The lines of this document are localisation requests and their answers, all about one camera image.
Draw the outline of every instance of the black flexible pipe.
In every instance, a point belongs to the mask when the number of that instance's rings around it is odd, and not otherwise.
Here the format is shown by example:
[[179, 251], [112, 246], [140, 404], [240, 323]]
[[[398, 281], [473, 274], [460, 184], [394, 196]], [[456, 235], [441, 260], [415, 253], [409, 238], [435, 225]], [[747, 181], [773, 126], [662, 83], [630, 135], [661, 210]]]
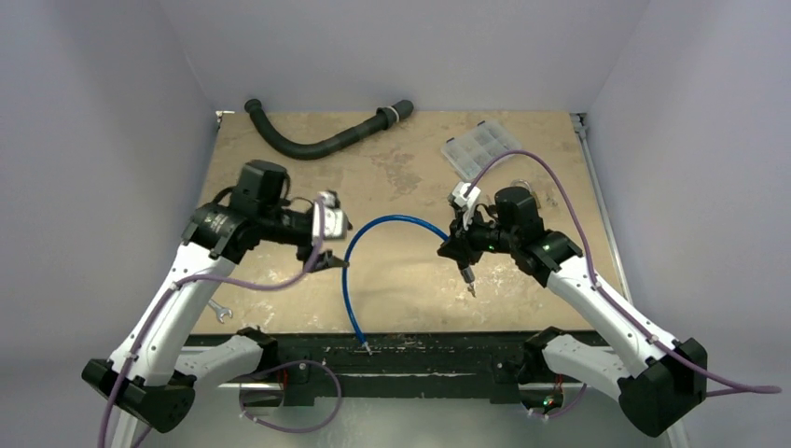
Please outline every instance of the black flexible pipe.
[[292, 142], [278, 133], [274, 126], [271, 125], [269, 119], [267, 119], [267, 114], [264, 112], [259, 100], [254, 98], [244, 104], [244, 111], [250, 114], [250, 120], [253, 121], [256, 130], [264, 137], [264, 140], [277, 152], [301, 161], [322, 159], [333, 152], [340, 151], [349, 145], [359, 142], [369, 135], [390, 129], [400, 120], [412, 115], [414, 108], [412, 101], [408, 100], [401, 100], [394, 105], [380, 107], [376, 109], [376, 115], [353, 128], [341, 131], [327, 138], [327, 140], [305, 145]]

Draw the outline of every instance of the blue tube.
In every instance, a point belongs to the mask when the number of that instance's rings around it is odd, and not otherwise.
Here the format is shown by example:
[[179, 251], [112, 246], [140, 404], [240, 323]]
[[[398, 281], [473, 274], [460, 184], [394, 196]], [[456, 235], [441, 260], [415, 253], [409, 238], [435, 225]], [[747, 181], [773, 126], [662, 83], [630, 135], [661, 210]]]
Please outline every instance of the blue tube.
[[[444, 231], [441, 231], [437, 228], [434, 224], [430, 222], [423, 221], [418, 217], [410, 217], [407, 215], [387, 215], [384, 217], [377, 217], [376, 219], [370, 221], [368, 224], [363, 226], [357, 234], [352, 238], [352, 241], [349, 243], [349, 247], [346, 248], [346, 255], [343, 256], [343, 259], [346, 262], [350, 261], [352, 257], [352, 250], [354, 246], [357, 245], [357, 240], [360, 239], [361, 236], [366, 234], [367, 231], [371, 230], [372, 228], [382, 224], [383, 222], [390, 222], [390, 221], [401, 221], [401, 222], [411, 222], [412, 224], [417, 224], [424, 229], [430, 230], [434, 235], [442, 238], [442, 241], [448, 239], [448, 235], [445, 234]], [[340, 288], [343, 292], [343, 302], [346, 304], [346, 313], [349, 315], [349, 320], [352, 322], [352, 327], [354, 328], [354, 334], [357, 335], [357, 340], [363, 344], [364, 347], [370, 352], [368, 349], [368, 342], [366, 341], [366, 335], [363, 334], [363, 330], [360, 329], [360, 326], [357, 324], [357, 319], [354, 317], [354, 311], [352, 311], [352, 300], [349, 297], [349, 268], [343, 268], [340, 274]]]

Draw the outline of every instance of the wrench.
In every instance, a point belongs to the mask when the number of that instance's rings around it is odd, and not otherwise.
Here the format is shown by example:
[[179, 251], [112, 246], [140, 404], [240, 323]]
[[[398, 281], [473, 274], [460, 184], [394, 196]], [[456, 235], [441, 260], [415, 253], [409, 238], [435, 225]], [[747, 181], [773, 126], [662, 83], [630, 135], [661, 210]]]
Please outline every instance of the wrench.
[[214, 312], [217, 314], [217, 320], [221, 324], [225, 323], [225, 322], [223, 322], [223, 318], [225, 316], [233, 317], [233, 311], [230, 308], [226, 308], [226, 307], [222, 306], [221, 304], [219, 304], [216, 301], [213, 301], [211, 299], [209, 299], [209, 308], [214, 310]]

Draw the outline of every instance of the robotic arm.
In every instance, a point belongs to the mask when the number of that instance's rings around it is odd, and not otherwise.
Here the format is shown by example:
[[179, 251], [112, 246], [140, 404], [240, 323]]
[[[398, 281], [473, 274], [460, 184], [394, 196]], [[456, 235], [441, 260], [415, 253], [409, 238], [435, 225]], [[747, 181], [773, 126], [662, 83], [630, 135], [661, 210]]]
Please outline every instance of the robotic arm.
[[[528, 369], [549, 368], [604, 392], [618, 401], [629, 420], [645, 434], [657, 437], [703, 402], [706, 379], [660, 350], [655, 342], [706, 368], [705, 349], [694, 339], [680, 343], [640, 314], [601, 276], [601, 287], [629, 315], [652, 329], [648, 340], [602, 297], [592, 285], [582, 251], [565, 234], [545, 229], [535, 198], [528, 189], [509, 187], [494, 196], [494, 205], [478, 204], [480, 190], [460, 182], [449, 197], [454, 209], [450, 238], [437, 251], [456, 261], [468, 288], [474, 291], [472, 266], [484, 252], [508, 254], [520, 271], [532, 276], [571, 304], [609, 343], [615, 354], [589, 347], [557, 329], [547, 329], [527, 343]], [[485, 219], [479, 207], [491, 219]]]
[[[286, 208], [289, 201], [283, 192], [285, 189], [287, 195], [289, 186], [284, 167], [250, 161], [236, 186], [226, 189], [230, 194], [228, 205], [221, 205], [222, 196], [218, 196], [193, 213], [155, 300], [109, 358], [92, 359], [82, 372], [83, 380], [125, 412], [122, 422], [132, 421], [131, 416], [159, 432], [170, 431], [187, 415], [196, 388], [216, 387], [280, 364], [276, 341], [256, 329], [243, 329], [200, 355], [179, 355], [219, 286], [217, 281], [205, 280], [228, 277], [259, 242], [296, 246], [298, 260], [311, 272], [344, 265], [329, 250], [317, 254], [317, 261], [307, 265], [309, 255], [316, 250], [313, 241], [320, 233], [325, 240], [338, 240], [351, 229], [338, 195], [321, 192], [322, 207], [315, 204], [307, 212], [298, 212]], [[188, 276], [198, 281], [178, 283]], [[166, 294], [170, 298], [162, 303], [160, 298]], [[117, 396], [113, 399], [114, 387]], [[134, 425], [130, 427], [132, 430], [119, 426], [117, 444], [129, 446]]]

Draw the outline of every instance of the beige tabletop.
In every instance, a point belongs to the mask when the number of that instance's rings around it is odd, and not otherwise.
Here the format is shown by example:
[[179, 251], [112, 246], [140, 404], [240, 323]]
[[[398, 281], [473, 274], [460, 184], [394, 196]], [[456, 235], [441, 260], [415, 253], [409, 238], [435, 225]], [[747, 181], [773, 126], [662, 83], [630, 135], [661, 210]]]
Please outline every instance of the beige tabletop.
[[[286, 137], [310, 143], [370, 115], [271, 114], [271, 122]], [[246, 114], [227, 114], [201, 203], [234, 185], [245, 162], [262, 159], [288, 169], [292, 195], [313, 198], [322, 189], [337, 191], [355, 229], [382, 215], [405, 214], [447, 231], [453, 216], [447, 197], [459, 177], [439, 149], [446, 140], [468, 132], [484, 119], [498, 120], [524, 149], [541, 156], [555, 170], [589, 236], [598, 271], [620, 290], [588, 169], [571, 120], [562, 112], [416, 112], [389, 131], [320, 161], [288, 159], [263, 141]], [[491, 169], [479, 186], [493, 198], [514, 179], [532, 184], [548, 228], [563, 231], [579, 243], [560, 193], [534, 161], [514, 157]], [[590, 328], [571, 306], [520, 273], [508, 255], [484, 254], [475, 266], [478, 294], [472, 297], [455, 263], [436, 255], [439, 243], [430, 231], [401, 222], [381, 224], [360, 239], [352, 255], [349, 282], [363, 331]], [[348, 240], [327, 247], [342, 257], [347, 244]], [[232, 276], [272, 284], [300, 268], [294, 247], [263, 243], [245, 256]], [[275, 293], [223, 285], [214, 299], [231, 308], [233, 318], [222, 325], [207, 309], [195, 333], [230, 333], [256, 325], [272, 333], [352, 330], [340, 293], [340, 270], [312, 274], [295, 287]]]

